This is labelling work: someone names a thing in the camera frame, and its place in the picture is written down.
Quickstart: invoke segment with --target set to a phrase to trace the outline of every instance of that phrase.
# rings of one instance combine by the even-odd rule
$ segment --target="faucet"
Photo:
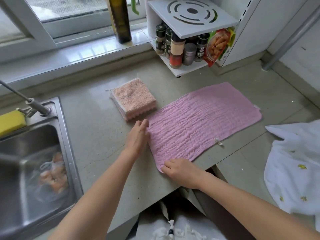
[[[21,113],[24,113],[27,117],[32,117],[36,112],[39,112],[42,116],[48,116],[51,112],[51,109],[49,107],[46,107],[36,101],[32,97],[26,97],[21,92],[17,91],[16,89],[13,89],[8,84],[0,80],[0,84],[3,85],[5,88],[9,89],[11,92],[14,92],[19,97],[23,98],[26,101],[26,104],[30,106],[29,109],[22,110],[20,108],[17,108],[18,111]]]

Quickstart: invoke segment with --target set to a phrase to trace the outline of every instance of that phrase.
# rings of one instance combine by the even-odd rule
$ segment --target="stack of folded towels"
[[[157,102],[139,78],[111,89],[110,97],[126,121],[154,109]]]

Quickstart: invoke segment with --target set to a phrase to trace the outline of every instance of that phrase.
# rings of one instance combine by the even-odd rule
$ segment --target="window sill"
[[[58,77],[152,49],[146,28],[131,32],[132,41],[119,44],[115,36],[46,52],[0,65],[0,80],[21,90]],[[10,93],[0,85],[0,96]]]

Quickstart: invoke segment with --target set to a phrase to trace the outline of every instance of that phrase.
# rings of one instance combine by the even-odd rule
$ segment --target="stainless steel sink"
[[[49,116],[37,112],[25,128],[0,138],[0,239],[33,239],[55,227],[83,195],[59,98],[43,104]],[[42,186],[39,193],[39,168],[59,151],[69,187],[55,195]]]

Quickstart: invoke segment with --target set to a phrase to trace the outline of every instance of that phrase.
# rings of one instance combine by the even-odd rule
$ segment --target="green handle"
[[[131,0],[131,8],[135,14],[139,15],[139,12],[136,9],[136,0]]]

